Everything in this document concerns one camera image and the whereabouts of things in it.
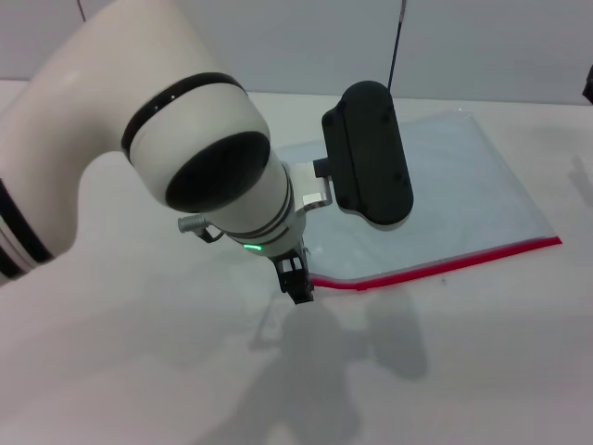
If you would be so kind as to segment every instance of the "white wall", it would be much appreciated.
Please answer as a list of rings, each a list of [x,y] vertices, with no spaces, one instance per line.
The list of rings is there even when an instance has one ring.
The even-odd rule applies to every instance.
[[[0,78],[31,78],[81,25],[76,0],[0,0]]]
[[[591,0],[409,0],[393,92],[586,103],[592,23]]]
[[[82,0],[87,18],[111,0]],[[251,91],[341,94],[386,82],[399,1],[180,0],[221,61]]]
[[[82,0],[92,17],[111,0]],[[252,91],[386,83],[399,0],[180,0]],[[586,103],[591,0],[409,0],[393,93]],[[0,2],[0,78],[28,78],[81,23],[76,0]]]

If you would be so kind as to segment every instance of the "black object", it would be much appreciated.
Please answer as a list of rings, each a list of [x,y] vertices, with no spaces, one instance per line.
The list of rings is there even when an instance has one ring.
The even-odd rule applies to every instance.
[[[309,277],[307,256],[302,242],[297,248],[270,260],[276,268],[280,289],[287,293],[295,304],[313,301],[313,284]]]
[[[401,27],[404,24],[406,17],[406,6],[408,0],[401,0],[401,7],[399,10],[399,23],[397,24],[396,44],[393,47],[393,56],[391,57],[391,70],[389,71],[389,81],[387,82],[387,89],[391,91],[391,83],[393,82],[393,73],[396,69],[397,49],[399,48],[399,35],[401,34]]]
[[[589,102],[593,104],[593,67],[591,67],[591,71],[587,77],[587,85],[585,85],[585,91],[583,91],[583,96],[588,99]]]
[[[0,248],[0,273],[10,280],[16,280],[25,273],[12,261],[3,248]]]
[[[27,253],[31,255],[31,258],[39,263],[47,262],[54,258],[31,229],[27,220],[22,216],[1,179],[0,216],[2,216],[2,219],[20,244],[27,250]]]
[[[405,219],[414,196],[389,90],[352,85],[322,127],[328,158],[315,162],[315,172],[331,174],[338,206],[379,225]]]
[[[78,10],[81,13],[82,21],[86,23],[86,15],[84,14],[84,9],[81,5],[81,0],[76,0],[76,4],[78,5]]]
[[[208,231],[208,229],[202,230],[201,234],[196,234],[198,238],[205,241],[207,244],[212,244],[221,239],[224,236],[224,232],[220,232],[216,236],[212,236],[212,234]]]
[[[145,123],[159,111],[164,109],[168,104],[177,100],[185,93],[189,93],[200,86],[211,85],[213,83],[228,83],[230,85],[238,86],[243,90],[241,84],[228,74],[223,74],[221,72],[200,72],[194,76],[181,79],[177,83],[164,89],[136,111],[121,138],[121,148],[123,148],[123,152],[128,160],[130,160],[130,147],[132,146],[132,141]]]
[[[245,132],[225,137],[197,153],[167,187],[169,207],[187,213],[226,206],[255,184],[268,163],[265,134]]]

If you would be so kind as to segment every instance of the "black stripe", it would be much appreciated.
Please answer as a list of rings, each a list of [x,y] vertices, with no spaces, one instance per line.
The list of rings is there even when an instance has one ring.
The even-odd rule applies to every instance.
[[[286,232],[288,232],[290,230],[290,227],[286,227],[281,234],[279,234],[278,236],[276,236],[275,238],[272,238],[270,241],[266,241],[264,243],[258,243],[259,246],[267,246],[268,244],[271,244],[275,241],[278,241],[280,238],[282,238]]]
[[[40,263],[50,261],[54,258],[39,240],[27,221],[23,218],[14,201],[6,191],[6,187],[1,179],[0,216],[2,216],[4,222],[20,244],[27,250],[27,253],[31,255],[31,258]]]
[[[0,248],[0,273],[11,280],[16,280],[25,274],[4,252],[3,248]]]
[[[130,147],[132,146],[134,137],[155,114],[185,93],[195,90],[200,86],[211,85],[213,83],[228,83],[238,86],[243,90],[243,87],[238,81],[228,74],[221,72],[201,72],[174,83],[150,99],[130,119],[121,138],[121,148],[123,148],[128,159],[130,159]]]
[[[286,197],[284,197],[284,204],[280,207],[280,211],[276,213],[270,222],[266,225],[261,227],[258,230],[254,230],[253,232],[245,232],[243,234],[238,234],[236,232],[224,232],[228,236],[234,236],[241,239],[254,239],[254,238],[261,238],[262,236],[271,234],[274,230],[278,228],[280,224],[282,224],[288,215],[290,214],[290,210],[293,208],[293,203],[295,202],[295,195],[292,191],[292,185],[290,181],[288,181],[288,187],[286,187]]]

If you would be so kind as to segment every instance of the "metal bracket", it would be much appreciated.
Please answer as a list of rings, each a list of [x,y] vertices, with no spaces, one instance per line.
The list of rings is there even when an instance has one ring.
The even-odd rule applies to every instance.
[[[295,304],[313,301],[313,284],[309,277],[307,256],[302,241],[296,248],[270,260],[276,268],[280,289],[287,293]]]
[[[318,178],[313,162],[284,166],[293,184],[295,212],[307,212],[332,204],[329,178]]]

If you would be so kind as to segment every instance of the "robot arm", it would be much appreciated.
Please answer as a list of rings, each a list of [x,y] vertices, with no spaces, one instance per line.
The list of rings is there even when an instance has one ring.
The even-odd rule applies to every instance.
[[[173,1],[119,0],[2,116],[1,283],[71,247],[84,169],[122,148],[161,204],[200,213],[258,255],[299,249],[304,211],[241,85]]]

